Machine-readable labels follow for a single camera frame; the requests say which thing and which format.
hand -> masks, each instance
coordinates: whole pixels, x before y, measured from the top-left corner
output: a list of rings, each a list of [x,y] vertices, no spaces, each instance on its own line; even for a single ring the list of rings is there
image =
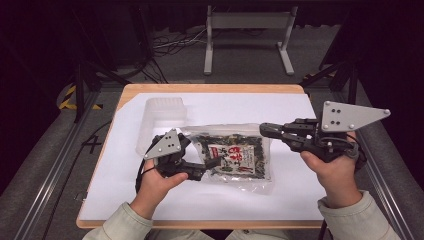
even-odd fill
[[[153,160],[147,160],[144,169],[152,167],[154,167]],[[156,207],[165,198],[168,191],[187,178],[187,173],[178,173],[172,177],[163,178],[156,169],[146,172],[143,175],[140,190],[130,207],[141,217],[151,219]]]
[[[327,193],[328,207],[342,208],[351,206],[362,199],[356,186],[354,171],[355,160],[342,155],[325,163],[310,152],[301,152],[306,165],[317,174],[318,181]]]

transparent plastic bag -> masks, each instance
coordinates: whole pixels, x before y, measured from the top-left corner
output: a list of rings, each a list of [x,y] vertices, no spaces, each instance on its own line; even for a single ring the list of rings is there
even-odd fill
[[[266,194],[272,185],[271,139],[262,137],[258,124],[224,124],[180,128],[192,141],[201,161],[221,158],[207,171],[208,181]]]

wooden table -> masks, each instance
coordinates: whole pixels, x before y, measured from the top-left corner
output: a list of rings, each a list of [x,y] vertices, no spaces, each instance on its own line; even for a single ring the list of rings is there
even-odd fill
[[[263,85],[263,84],[130,84],[127,85],[118,102],[117,110],[128,103],[139,93],[294,93],[304,94],[299,85]],[[107,138],[99,159],[101,159]],[[95,228],[101,226],[101,220],[76,221],[80,228]],[[305,229],[319,228],[318,220],[272,220],[272,221],[154,221],[153,228],[157,229]]]

light-colored jacket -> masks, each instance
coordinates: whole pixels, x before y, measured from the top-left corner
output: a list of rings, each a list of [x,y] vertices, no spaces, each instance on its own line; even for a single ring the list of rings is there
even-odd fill
[[[363,191],[362,195],[358,203],[340,209],[326,207],[326,198],[318,201],[318,209],[326,220],[334,239],[399,239],[369,192]],[[212,240],[199,230],[150,231],[152,223],[151,220],[137,215],[128,203],[124,203],[102,227],[91,230],[84,240],[143,240],[149,232],[149,240]],[[234,230],[226,239],[288,240],[289,238],[283,230]]]

person's left hand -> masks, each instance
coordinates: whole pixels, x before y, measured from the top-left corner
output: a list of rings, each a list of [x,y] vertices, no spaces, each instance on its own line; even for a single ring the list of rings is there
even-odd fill
[[[154,167],[153,160],[147,160],[144,170],[152,167]],[[187,178],[187,173],[178,173],[172,177],[163,178],[156,169],[146,172],[143,175],[140,190],[130,207],[141,217],[151,219],[156,207],[165,198],[168,191]]]

